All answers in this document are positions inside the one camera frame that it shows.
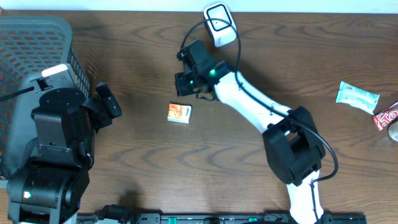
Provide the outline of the orange tissue packet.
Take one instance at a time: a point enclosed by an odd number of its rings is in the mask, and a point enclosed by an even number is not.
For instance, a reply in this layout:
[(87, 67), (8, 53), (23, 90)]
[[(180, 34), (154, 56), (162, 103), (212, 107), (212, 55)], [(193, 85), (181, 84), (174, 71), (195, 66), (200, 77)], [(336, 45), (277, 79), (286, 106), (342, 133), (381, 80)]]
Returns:
[(170, 103), (167, 121), (188, 124), (191, 113), (192, 107), (190, 105)]

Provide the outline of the teal snack packet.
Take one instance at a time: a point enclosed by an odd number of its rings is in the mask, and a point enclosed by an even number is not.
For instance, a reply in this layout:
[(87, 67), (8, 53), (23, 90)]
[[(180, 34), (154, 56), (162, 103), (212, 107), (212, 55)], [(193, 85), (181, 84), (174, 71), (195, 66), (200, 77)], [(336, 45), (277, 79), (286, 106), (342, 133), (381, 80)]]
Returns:
[(337, 103), (346, 103), (354, 108), (361, 109), (371, 115), (378, 104), (380, 95), (360, 89), (344, 81), (340, 82)]

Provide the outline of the red Top chocolate bar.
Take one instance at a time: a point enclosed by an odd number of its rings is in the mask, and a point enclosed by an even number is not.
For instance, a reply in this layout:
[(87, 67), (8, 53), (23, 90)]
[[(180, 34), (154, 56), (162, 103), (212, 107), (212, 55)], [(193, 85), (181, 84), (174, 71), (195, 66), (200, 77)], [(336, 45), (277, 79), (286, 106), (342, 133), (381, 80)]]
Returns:
[(382, 110), (380, 113), (373, 115), (372, 119), (379, 131), (388, 127), (397, 118), (397, 103)]

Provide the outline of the green lid jar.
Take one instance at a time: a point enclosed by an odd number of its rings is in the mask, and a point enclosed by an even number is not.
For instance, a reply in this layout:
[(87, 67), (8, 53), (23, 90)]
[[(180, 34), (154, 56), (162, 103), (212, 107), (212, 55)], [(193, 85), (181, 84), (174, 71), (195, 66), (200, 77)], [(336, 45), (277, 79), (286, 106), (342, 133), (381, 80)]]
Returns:
[(398, 141), (398, 121), (391, 123), (388, 127), (388, 134), (392, 140)]

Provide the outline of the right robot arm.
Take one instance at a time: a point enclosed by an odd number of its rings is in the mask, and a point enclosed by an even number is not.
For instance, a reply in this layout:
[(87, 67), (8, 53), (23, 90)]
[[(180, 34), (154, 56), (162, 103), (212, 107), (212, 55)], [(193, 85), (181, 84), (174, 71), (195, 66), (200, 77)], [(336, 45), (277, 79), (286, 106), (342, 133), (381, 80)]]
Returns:
[(204, 43), (196, 40), (182, 47), (177, 58), (183, 71), (175, 76), (178, 96), (213, 91), (262, 134), (266, 159), (287, 186), (290, 215), (297, 223), (316, 223), (323, 215), (318, 185), (325, 149), (308, 110), (292, 110), (252, 86), (228, 62), (217, 62)]

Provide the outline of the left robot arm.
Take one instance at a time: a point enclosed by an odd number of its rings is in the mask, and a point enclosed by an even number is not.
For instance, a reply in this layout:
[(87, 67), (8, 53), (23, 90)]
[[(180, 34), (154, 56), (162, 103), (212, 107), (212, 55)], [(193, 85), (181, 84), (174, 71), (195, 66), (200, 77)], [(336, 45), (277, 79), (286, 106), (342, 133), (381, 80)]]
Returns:
[(17, 98), (2, 163), (9, 175), (8, 217), (13, 223), (75, 223), (94, 164), (94, 136), (120, 117), (107, 84), (90, 96), (72, 67), (39, 72)]

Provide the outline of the white barcode scanner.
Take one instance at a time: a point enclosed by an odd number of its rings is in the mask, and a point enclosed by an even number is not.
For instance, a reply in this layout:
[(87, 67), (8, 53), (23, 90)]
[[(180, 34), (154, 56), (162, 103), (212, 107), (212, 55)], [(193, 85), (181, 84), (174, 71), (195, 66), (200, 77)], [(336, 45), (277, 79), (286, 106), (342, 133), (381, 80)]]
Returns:
[(237, 38), (236, 25), (227, 5), (218, 2), (205, 8), (205, 27), (214, 41), (215, 47), (231, 43)]

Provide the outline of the grey plastic mesh basket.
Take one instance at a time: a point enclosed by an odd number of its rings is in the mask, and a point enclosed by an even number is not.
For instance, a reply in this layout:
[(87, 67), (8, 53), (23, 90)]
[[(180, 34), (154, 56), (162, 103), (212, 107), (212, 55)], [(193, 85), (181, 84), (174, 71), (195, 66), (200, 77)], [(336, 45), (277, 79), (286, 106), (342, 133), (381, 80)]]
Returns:
[(73, 47), (68, 22), (55, 16), (1, 16), (1, 96), (30, 86), (28, 93), (1, 102), (1, 175), (10, 179), (22, 167), (26, 144), (37, 137), (31, 111), (43, 94), (37, 79), (48, 68), (69, 64), (74, 87), (86, 97), (90, 79)]

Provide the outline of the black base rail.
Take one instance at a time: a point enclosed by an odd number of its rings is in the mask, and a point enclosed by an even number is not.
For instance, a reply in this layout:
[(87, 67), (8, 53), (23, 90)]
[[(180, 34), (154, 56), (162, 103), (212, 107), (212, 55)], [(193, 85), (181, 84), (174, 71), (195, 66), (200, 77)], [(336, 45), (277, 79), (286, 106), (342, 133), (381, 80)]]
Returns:
[(257, 214), (165, 214), (150, 210), (133, 210), (119, 205), (106, 205), (91, 215), (78, 215), (77, 224), (294, 224), (286, 212)]

